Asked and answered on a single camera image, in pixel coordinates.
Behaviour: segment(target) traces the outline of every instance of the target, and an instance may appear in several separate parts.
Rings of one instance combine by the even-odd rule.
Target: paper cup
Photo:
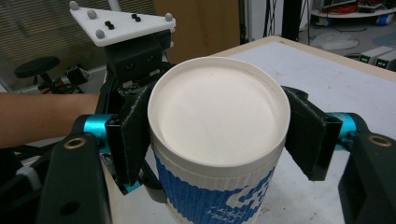
[[[179,223],[254,223],[290,122],[288,98],[271,77],[227,58],[181,63],[154,87],[148,121]]]

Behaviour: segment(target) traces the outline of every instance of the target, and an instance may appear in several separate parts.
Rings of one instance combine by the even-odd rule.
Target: shelf
[[[380,16],[385,14],[391,14],[396,12],[396,8],[393,9],[379,9],[373,13],[361,13],[361,12],[352,12],[348,14],[332,14],[332,13],[323,13],[319,12],[317,9],[312,9],[311,14],[318,17],[325,18],[335,18],[335,19],[350,19],[350,18],[363,18],[363,17],[373,17]]]

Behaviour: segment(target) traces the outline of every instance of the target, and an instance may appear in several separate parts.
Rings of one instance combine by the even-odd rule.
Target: white table surface
[[[217,56],[253,63],[280,85],[306,91],[323,111],[357,113],[372,132],[396,139],[395,73],[278,37]],[[326,180],[311,182],[284,150],[257,223],[344,223],[337,187],[348,156],[335,151]],[[148,162],[153,163],[152,153]],[[166,206],[152,201],[145,188],[122,196],[112,180],[107,183],[115,223],[176,223]]]

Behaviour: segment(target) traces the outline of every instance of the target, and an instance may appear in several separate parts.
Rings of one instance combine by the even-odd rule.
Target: black stool seat
[[[59,62],[54,56],[34,59],[15,68],[14,74],[19,78],[41,75],[54,68]]]

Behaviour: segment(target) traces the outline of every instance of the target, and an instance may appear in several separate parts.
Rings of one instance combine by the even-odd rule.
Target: stool
[[[82,90],[72,84],[64,85],[60,78],[57,78],[55,81],[52,81],[47,72],[56,67],[60,63],[59,59],[54,56],[42,57],[30,62],[24,63],[14,70],[15,76],[18,78],[26,78],[26,77],[35,77],[34,84],[37,84],[37,75],[40,75],[44,80],[42,85],[39,85],[38,88],[42,93],[73,93],[75,90],[78,90],[78,93],[83,93]]]

